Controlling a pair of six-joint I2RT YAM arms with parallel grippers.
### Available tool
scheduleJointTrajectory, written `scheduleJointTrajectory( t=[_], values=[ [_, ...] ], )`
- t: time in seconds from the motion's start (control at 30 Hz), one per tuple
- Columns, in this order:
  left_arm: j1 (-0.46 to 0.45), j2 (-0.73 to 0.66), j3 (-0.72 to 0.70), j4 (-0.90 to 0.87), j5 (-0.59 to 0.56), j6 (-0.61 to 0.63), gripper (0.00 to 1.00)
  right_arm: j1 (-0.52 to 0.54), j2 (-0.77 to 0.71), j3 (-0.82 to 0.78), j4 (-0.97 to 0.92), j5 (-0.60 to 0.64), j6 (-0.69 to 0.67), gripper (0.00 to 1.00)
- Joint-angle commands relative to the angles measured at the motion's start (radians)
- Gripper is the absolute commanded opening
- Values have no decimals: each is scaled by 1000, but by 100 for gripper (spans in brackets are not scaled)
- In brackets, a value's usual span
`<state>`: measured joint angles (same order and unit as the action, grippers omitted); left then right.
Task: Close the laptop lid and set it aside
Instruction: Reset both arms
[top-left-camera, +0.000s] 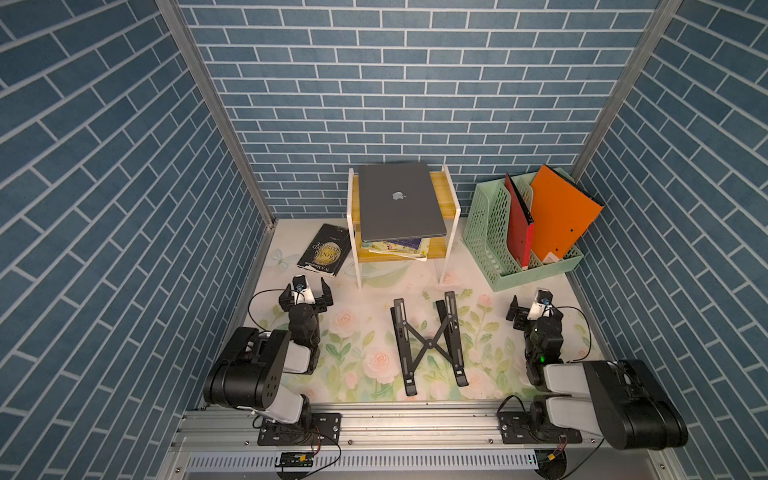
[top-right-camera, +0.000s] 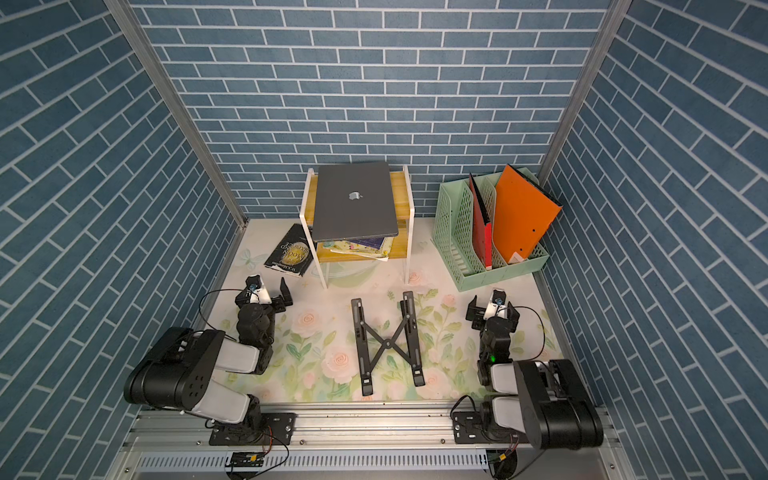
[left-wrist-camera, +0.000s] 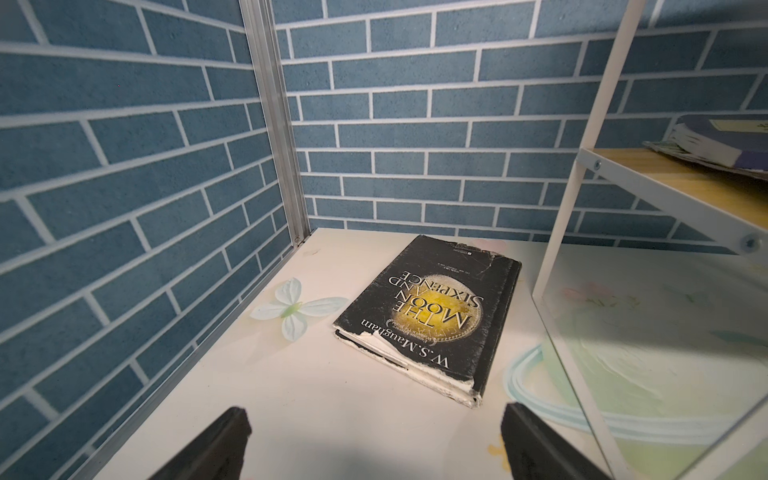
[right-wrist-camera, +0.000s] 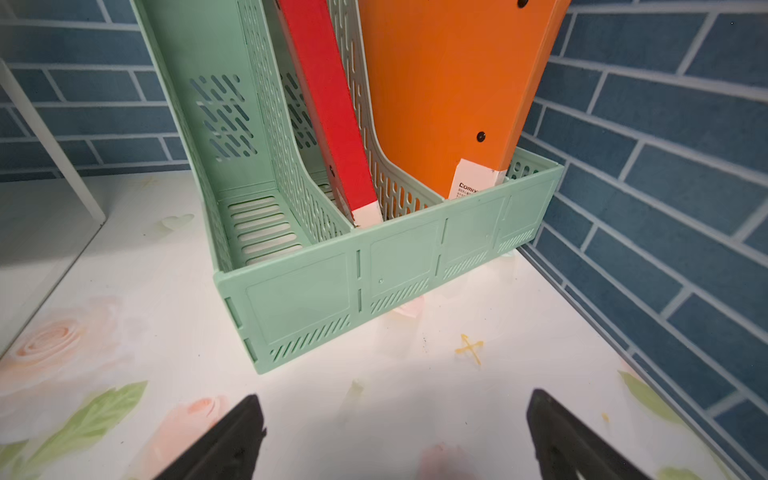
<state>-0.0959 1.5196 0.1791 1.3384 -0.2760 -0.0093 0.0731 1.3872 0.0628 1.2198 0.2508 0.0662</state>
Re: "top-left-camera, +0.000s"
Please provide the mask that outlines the grey laptop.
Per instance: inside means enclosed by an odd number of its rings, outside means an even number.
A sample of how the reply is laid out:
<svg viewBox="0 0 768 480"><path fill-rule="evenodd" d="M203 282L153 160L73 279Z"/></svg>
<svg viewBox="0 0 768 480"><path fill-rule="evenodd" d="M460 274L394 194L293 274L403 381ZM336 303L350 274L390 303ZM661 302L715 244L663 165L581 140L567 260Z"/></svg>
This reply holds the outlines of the grey laptop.
<svg viewBox="0 0 768 480"><path fill-rule="evenodd" d="M362 240L434 238L447 233L427 165L363 165L358 175Z"/></svg>

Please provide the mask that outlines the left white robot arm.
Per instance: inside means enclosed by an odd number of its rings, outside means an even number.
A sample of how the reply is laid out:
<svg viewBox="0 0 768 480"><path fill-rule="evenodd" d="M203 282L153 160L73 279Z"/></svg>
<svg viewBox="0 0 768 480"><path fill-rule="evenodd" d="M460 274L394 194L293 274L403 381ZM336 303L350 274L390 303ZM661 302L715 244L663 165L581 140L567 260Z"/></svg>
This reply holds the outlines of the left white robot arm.
<svg viewBox="0 0 768 480"><path fill-rule="evenodd" d="M281 378L285 373L310 375L318 365L319 315L333 305L330 286L325 280L320 285L321 293L316 295L300 275L281 292L278 304L288 314L285 329L235 330L205 379L206 403L251 410L288 427L310 428L310 400L283 386Z"/></svg>

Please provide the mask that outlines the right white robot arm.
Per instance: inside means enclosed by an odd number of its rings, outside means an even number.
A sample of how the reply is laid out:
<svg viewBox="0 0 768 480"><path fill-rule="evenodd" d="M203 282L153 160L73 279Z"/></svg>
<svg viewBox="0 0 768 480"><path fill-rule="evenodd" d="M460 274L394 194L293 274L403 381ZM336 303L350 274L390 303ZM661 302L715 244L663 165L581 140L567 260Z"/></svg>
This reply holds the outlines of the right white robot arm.
<svg viewBox="0 0 768 480"><path fill-rule="evenodd" d="M592 434L617 450L687 444L682 415L643 361L562 359L563 311L550 292L538 291L529 308L512 301L507 319L523 334L526 374L539 393L521 412L498 412L505 443L565 447Z"/></svg>

